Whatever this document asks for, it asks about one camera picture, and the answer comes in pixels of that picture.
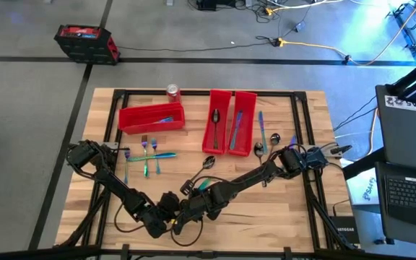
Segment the laptop keyboard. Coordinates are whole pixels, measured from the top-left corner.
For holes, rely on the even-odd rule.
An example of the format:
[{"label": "laptop keyboard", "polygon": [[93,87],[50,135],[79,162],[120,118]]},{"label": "laptop keyboard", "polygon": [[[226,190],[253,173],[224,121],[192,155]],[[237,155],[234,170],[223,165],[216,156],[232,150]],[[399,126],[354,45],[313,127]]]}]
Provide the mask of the laptop keyboard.
[{"label": "laptop keyboard", "polygon": [[388,203],[416,208],[416,181],[386,178]]}]

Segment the soda can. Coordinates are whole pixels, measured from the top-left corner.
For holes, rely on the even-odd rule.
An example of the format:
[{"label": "soda can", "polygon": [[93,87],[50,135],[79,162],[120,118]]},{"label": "soda can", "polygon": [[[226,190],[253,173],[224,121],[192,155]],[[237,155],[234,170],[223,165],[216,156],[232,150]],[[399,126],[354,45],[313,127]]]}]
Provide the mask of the soda can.
[{"label": "soda can", "polygon": [[166,87],[166,95],[170,103],[180,102],[181,103],[181,89],[176,84],[169,84]]}]

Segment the red case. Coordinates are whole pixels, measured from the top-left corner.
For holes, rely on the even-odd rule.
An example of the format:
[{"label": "red case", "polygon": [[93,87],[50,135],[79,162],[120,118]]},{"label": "red case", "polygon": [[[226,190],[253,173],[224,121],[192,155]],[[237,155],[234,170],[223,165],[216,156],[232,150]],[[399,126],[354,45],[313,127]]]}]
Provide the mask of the red case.
[{"label": "red case", "polygon": [[[232,97],[231,91],[225,90],[210,90],[209,91],[209,110],[207,127],[205,128],[205,135],[203,136],[203,143],[201,144],[201,150],[206,153],[223,155],[226,149],[226,126],[228,124],[228,112],[230,98]],[[217,147],[215,144],[215,123],[211,121],[211,115],[214,109],[220,111],[220,121],[217,123]]]},{"label": "red case", "polygon": [[[157,123],[168,116],[173,117],[173,122]],[[181,129],[185,123],[184,108],[180,103],[124,108],[118,113],[118,128],[127,134]]]},{"label": "red case", "polygon": [[[235,109],[232,117],[232,128],[230,129],[227,152],[231,155],[248,156],[251,151],[251,140],[253,135],[254,108],[256,106],[256,94],[249,92],[235,92]],[[238,111],[242,111],[242,119],[238,127],[235,148],[230,149],[230,143],[235,131]]]}]

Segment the concrete floor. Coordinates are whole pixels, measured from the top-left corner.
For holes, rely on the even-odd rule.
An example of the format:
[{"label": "concrete floor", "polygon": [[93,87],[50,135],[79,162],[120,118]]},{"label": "concrete floor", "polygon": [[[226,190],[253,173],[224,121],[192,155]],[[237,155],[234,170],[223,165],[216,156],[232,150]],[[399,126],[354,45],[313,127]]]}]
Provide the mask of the concrete floor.
[{"label": "concrete floor", "polygon": [[[301,1],[290,0],[289,4]],[[53,41],[60,24],[99,25],[105,1],[0,0],[0,56],[64,56]],[[284,12],[282,31],[302,19],[305,10]],[[354,59],[370,60],[399,29],[385,19],[387,9],[349,1],[311,8],[306,28],[287,40],[336,46]],[[168,7],[161,1],[115,0],[105,26],[119,46],[136,48],[216,48],[255,43],[256,35],[277,36],[277,21],[255,22],[247,11],[192,11],[183,0]],[[384,61],[412,61],[399,37],[381,57]],[[121,51],[122,57],[243,58],[340,60],[332,51],[287,46],[255,46],[229,51],[169,53]],[[255,64],[119,64],[93,66],[71,142],[81,139],[92,92],[96,87],[151,87],[170,83],[182,88],[324,90],[334,126],[374,94],[374,86],[392,83],[409,72],[403,66],[304,66]],[[35,227],[61,140],[85,65],[70,62],[0,62],[0,252],[26,249]],[[341,128],[335,135],[368,131],[371,116]],[[382,146],[379,125],[375,147]],[[368,150],[368,135],[338,139],[354,148],[355,159]],[[64,167],[41,240],[54,242],[72,170]],[[355,210],[360,239],[366,251],[416,256],[416,245],[396,241],[375,246],[383,236],[379,215]]]}]

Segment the wooden table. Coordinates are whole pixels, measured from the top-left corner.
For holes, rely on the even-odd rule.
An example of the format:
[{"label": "wooden table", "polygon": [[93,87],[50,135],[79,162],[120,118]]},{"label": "wooden table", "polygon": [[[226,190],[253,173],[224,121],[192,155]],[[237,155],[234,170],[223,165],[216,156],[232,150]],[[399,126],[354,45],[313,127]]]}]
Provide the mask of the wooden table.
[{"label": "wooden table", "polygon": [[[96,89],[92,98],[90,111],[84,129],[84,139],[102,141],[111,106],[113,89]],[[306,92],[309,111],[313,125],[313,134],[317,144],[334,141],[332,124],[326,104],[324,92]],[[233,110],[234,99],[231,99]],[[164,95],[131,96],[129,106],[166,103]],[[143,176],[143,162],[129,163],[129,185],[145,192],[154,202],[162,193],[172,191],[179,198],[179,188],[185,180],[192,177],[202,166],[207,156],[202,152],[202,139],[207,119],[209,97],[183,96],[183,106],[186,114],[186,126],[177,131],[148,133],[149,140],[157,139],[158,152],[177,152],[177,157],[160,160],[162,173],[156,175],[155,161],[149,161],[150,178]],[[301,129],[306,130],[303,111],[300,106]],[[256,101],[256,122],[253,125],[253,143],[261,141],[261,132],[257,112],[263,111],[266,136],[279,133],[282,137],[281,145],[290,143],[295,133],[293,116],[289,98],[258,97]],[[114,122],[112,133],[116,132],[117,123]],[[121,147],[130,147],[131,155],[143,155],[141,136],[123,134]],[[258,158],[251,153],[249,157],[232,155],[217,156],[215,166],[203,172],[204,175],[234,179],[259,166]],[[117,162],[116,175],[124,178],[124,155],[120,154]],[[327,207],[348,199],[345,180],[339,168],[328,166],[323,174],[324,190]],[[74,174],[71,178],[69,193],[66,199],[61,224],[56,238],[57,243],[65,241],[81,222],[87,213],[93,182]],[[204,218],[204,229],[200,239],[194,245],[183,248],[172,242],[170,235],[164,234],[154,239],[142,228],[134,233],[120,233],[113,226],[113,217],[121,201],[114,195],[110,201],[107,225],[103,240],[103,248],[121,248],[128,243],[134,250],[213,250],[213,251],[268,251],[280,252],[284,246],[291,247],[293,252],[313,252],[311,231],[309,228],[306,199],[301,176],[292,180],[274,179],[267,188],[261,184],[255,185],[240,193],[222,210],[215,221]],[[338,215],[352,215],[349,203],[337,206]],[[324,229],[319,216],[316,214],[318,234],[321,247],[325,246]],[[118,215],[118,225],[122,229],[131,229],[141,225],[135,223],[122,210]],[[176,239],[181,243],[192,241],[199,232],[199,223],[187,224],[181,235]],[[94,243],[95,231],[92,232],[91,243]]]}]

